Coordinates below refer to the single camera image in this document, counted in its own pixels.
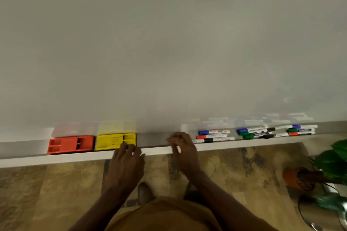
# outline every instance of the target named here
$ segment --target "person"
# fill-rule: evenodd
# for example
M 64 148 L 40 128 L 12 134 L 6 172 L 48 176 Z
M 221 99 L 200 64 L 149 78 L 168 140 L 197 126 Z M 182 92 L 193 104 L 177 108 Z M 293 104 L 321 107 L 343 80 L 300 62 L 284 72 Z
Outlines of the person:
M 140 148 L 123 143 L 110 161 L 105 191 L 69 231 L 276 230 L 253 215 L 201 170 L 196 147 L 188 134 L 176 132 L 168 142 L 174 162 L 190 183 L 185 199 L 154 198 L 150 188 L 141 183 L 138 187 L 141 207 L 111 221 L 144 175 L 145 155 L 141 155 Z

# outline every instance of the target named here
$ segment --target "potted plant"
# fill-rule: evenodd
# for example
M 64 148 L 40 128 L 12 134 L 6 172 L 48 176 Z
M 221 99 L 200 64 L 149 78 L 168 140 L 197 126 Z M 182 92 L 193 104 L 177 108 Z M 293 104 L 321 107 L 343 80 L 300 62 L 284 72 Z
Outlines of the potted plant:
M 307 168 L 285 169 L 283 179 L 287 185 L 312 191 L 315 183 L 333 183 L 347 185 L 347 139 L 337 141 L 327 150 L 309 158 L 310 162 L 320 171 L 310 171 Z

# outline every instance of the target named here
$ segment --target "plant pot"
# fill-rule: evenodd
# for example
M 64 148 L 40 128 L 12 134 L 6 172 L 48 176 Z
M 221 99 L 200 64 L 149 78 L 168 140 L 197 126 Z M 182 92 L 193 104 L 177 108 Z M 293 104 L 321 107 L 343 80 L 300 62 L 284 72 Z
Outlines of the plant pot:
M 305 167 L 299 167 L 297 169 L 285 169 L 283 171 L 283 179 L 290 187 L 297 188 L 304 191 L 312 191 L 315 188 L 313 182 L 303 182 L 298 178 L 298 173 L 303 171 L 309 171 Z

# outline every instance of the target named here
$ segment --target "floor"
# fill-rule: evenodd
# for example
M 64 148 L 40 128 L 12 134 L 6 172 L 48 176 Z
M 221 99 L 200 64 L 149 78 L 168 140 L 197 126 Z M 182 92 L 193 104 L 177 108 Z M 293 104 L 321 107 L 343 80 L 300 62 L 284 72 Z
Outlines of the floor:
M 290 199 L 281 172 L 310 166 L 301 145 L 283 144 L 199 153 L 202 169 L 255 215 L 279 230 L 310 230 Z M 109 161 L 0 170 L 0 230 L 67 230 L 98 199 Z M 188 180 L 171 155 L 146 157 L 146 181 L 156 196 L 182 198 Z M 118 214 L 138 207 L 137 190 Z

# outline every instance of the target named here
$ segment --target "blue marker cap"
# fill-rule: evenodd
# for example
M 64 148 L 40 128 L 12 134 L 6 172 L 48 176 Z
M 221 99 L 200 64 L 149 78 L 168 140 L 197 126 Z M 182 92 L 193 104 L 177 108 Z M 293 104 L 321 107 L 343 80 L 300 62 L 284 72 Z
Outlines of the blue marker cap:
M 237 132 L 248 132 L 248 128 L 237 129 Z
M 209 131 L 207 131 L 207 130 L 200 130 L 198 133 L 199 133 L 199 135 L 208 135 Z

